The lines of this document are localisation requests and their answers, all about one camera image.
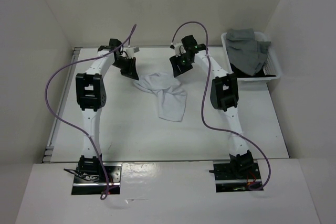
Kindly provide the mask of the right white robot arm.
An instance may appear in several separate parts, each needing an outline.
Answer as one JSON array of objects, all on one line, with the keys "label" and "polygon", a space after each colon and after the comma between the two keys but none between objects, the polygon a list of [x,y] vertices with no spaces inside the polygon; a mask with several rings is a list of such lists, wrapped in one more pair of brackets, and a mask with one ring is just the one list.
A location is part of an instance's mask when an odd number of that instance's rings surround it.
[{"label": "right white robot arm", "polygon": [[181,43],[170,44],[175,55],[170,58],[174,77],[180,76],[198,65],[207,75],[210,85],[209,99],[212,107],[228,122],[229,169],[225,172],[236,179],[242,179],[252,168],[254,159],[243,139],[243,131],[238,116],[238,83],[234,74],[224,70],[217,61],[206,53],[205,44],[198,44],[192,35],[186,36]]}]

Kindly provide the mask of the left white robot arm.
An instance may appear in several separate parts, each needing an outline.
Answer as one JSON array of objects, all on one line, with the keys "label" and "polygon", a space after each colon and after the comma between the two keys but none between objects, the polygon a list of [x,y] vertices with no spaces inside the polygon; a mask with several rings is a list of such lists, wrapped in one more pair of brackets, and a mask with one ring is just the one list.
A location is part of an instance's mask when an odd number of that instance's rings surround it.
[{"label": "left white robot arm", "polygon": [[102,152],[99,143],[100,117],[107,101],[103,77],[114,66],[124,77],[138,80],[136,58],[138,47],[122,46],[118,39],[110,39],[107,46],[98,48],[98,59],[94,60],[86,72],[76,74],[76,99],[83,115],[84,144],[78,162],[77,172],[85,180],[104,180],[104,168],[99,159]]}]

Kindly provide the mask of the white skirt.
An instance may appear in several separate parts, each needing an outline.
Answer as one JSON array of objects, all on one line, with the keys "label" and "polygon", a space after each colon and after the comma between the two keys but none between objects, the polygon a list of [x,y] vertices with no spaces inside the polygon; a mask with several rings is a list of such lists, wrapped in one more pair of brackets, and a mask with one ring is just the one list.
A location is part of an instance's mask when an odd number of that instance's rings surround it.
[{"label": "white skirt", "polygon": [[179,80],[166,72],[145,74],[135,80],[135,87],[156,96],[158,117],[182,122],[186,108],[187,92]]}]

